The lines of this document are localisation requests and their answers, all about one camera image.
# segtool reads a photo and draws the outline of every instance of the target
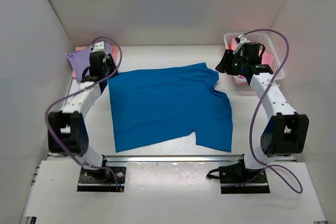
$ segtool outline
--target plastic basket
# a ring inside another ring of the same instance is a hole
[[[224,44],[226,49],[229,48],[229,45],[231,45],[231,40],[238,37],[239,35],[243,34],[242,33],[227,33],[224,35]],[[248,34],[244,36],[246,39],[253,41],[253,42],[258,42],[260,44],[263,44],[265,46],[265,51],[272,55],[274,57],[271,69],[273,70],[273,72],[275,72],[276,70],[278,70],[279,66],[280,66],[280,60],[279,57],[277,55],[277,52],[275,51],[275,48],[272,44],[271,39],[269,38],[269,36],[266,33],[253,33],[253,34]],[[280,72],[278,73],[276,80],[281,80],[285,77],[285,72],[284,69],[281,69]],[[247,81],[245,78],[241,79],[238,76],[234,76],[234,80],[235,80],[235,84],[238,86],[245,86],[248,85]]]

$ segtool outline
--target black mounting plate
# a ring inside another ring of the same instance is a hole
[[[219,180],[222,194],[268,194],[270,193],[266,173],[260,170],[247,170],[242,163],[220,166]],[[225,185],[240,184],[259,176],[244,186],[224,187]]]
[[[90,176],[92,170],[84,169],[80,170],[77,191],[102,191],[111,193],[121,193],[124,192],[125,188],[125,178],[126,178],[126,167],[125,166],[110,166],[114,173],[119,177],[122,190],[117,191],[114,178],[108,178],[104,182],[98,182],[93,176]]]

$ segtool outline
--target purple cable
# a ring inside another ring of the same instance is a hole
[[[251,125],[250,125],[250,131],[249,131],[249,145],[250,145],[250,151],[252,153],[252,156],[253,158],[260,164],[260,165],[264,165],[265,167],[260,170],[259,174],[256,175],[255,177],[253,177],[252,179],[250,179],[249,181],[247,182],[244,182],[244,183],[240,183],[240,184],[233,184],[233,185],[226,185],[226,186],[223,186],[223,187],[234,187],[234,186],[243,186],[243,185],[246,185],[248,183],[250,183],[252,180],[256,179],[260,173],[262,173],[264,170],[266,170],[267,168],[270,168],[275,174],[277,174],[285,183],[286,185],[288,185],[290,187],[290,189],[292,189],[294,192],[296,192],[297,194],[302,194],[303,193],[303,186],[299,180],[299,178],[288,168],[282,166],[282,165],[276,165],[276,164],[272,164],[272,165],[267,165],[266,163],[264,162],[261,162],[257,157],[256,157],[256,154],[254,153],[254,150],[253,150],[253,143],[252,143],[252,133],[253,133],[253,126],[254,126],[254,122],[256,120],[256,116],[257,116],[257,113],[258,113],[258,110],[267,94],[267,92],[269,91],[269,89],[271,88],[272,86],[272,83],[274,82],[276,76],[278,75],[278,73],[280,72],[280,70],[284,67],[286,61],[287,61],[287,58],[288,58],[288,55],[289,55],[289,42],[288,42],[288,39],[280,32],[276,31],[276,30],[273,30],[273,29],[268,29],[268,28],[265,28],[265,29],[256,29],[256,30],[253,30],[253,31],[249,31],[247,33],[244,33],[244,35],[247,35],[247,34],[251,34],[251,33],[255,33],[257,31],[270,31],[272,33],[276,33],[278,35],[280,35],[285,43],[286,43],[286,55],[285,55],[285,58],[283,59],[283,62],[281,63],[280,67],[278,68],[277,71],[275,71],[273,77],[271,78],[271,80],[269,81],[269,84],[266,88],[266,90],[264,91],[264,93],[262,94],[262,96],[260,97],[259,99],[259,102],[257,104],[257,107],[253,113],[253,116],[252,116],[252,120],[251,120]],[[300,187],[300,190],[296,190],[280,173],[278,173],[274,167],[279,167],[279,168],[282,168],[282,169],[285,169],[286,171],[288,171],[295,179],[296,181],[298,182],[299,184],[299,187]]]
[[[119,60],[119,62],[118,62],[118,65],[117,65],[116,69],[112,72],[112,74],[110,74],[109,76],[106,76],[105,78],[101,79],[100,81],[97,81],[97,82],[95,82],[94,84],[89,85],[89,86],[87,86],[86,88],[84,88],[84,89],[82,89],[82,90],[79,90],[79,91],[77,91],[77,92],[75,92],[75,93],[69,94],[69,95],[67,95],[67,96],[65,96],[65,97],[63,97],[63,98],[61,98],[61,99],[58,99],[57,101],[53,102],[53,103],[47,108],[46,113],[44,114],[44,119],[45,119],[45,121],[46,121],[46,125],[47,125],[47,128],[48,128],[49,133],[52,135],[52,137],[54,138],[54,140],[56,141],[56,143],[62,148],[62,150],[63,150],[66,154],[68,154],[68,155],[69,155],[69,156],[70,156],[70,157],[71,157],[77,164],[79,164],[80,166],[86,165],[86,166],[90,166],[90,167],[92,167],[92,168],[94,168],[94,169],[105,169],[105,170],[108,170],[108,171],[113,175],[114,182],[115,182],[115,184],[116,184],[115,186],[116,186],[116,189],[117,189],[117,191],[118,191],[118,180],[117,180],[117,177],[116,177],[114,171],[113,171],[110,167],[108,167],[108,166],[105,166],[105,167],[94,166],[94,165],[90,165],[90,164],[88,164],[87,162],[84,162],[84,163],[82,164],[82,163],[76,158],[76,155],[75,155],[74,153],[72,153],[72,152],[66,147],[66,145],[61,141],[61,139],[58,138],[58,136],[57,136],[56,133],[53,131],[53,128],[51,127],[51,125],[50,125],[50,123],[49,123],[49,121],[48,121],[48,114],[49,114],[51,108],[52,108],[53,106],[55,106],[57,103],[59,103],[59,102],[61,102],[61,101],[64,101],[64,100],[67,99],[67,98],[74,97],[75,95],[78,95],[78,94],[84,92],[85,90],[88,90],[88,89],[92,88],[93,86],[98,85],[98,84],[100,84],[101,82],[104,82],[104,81],[108,80],[109,78],[111,78],[111,77],[118,71],[118,68],[119,68],[119,66],[120,66],[120,64],[121,64],[121,60],[122,60],[122,50],[121,50],[119,44],[116,43],[113,39],[110,39],[110,38],[108,38],[108,37],[104,37],[104,36],[101,36],[101,37],[98,37],[98,38],[94,39],[93,42],[92,42],[91,44],[95,43],[98,39],[107,39],[107,40],[110,40],[110,41],[112,41],[112,42],[118,47],[118,49],[119,49],[119,51],[120,51],[120,60]]]

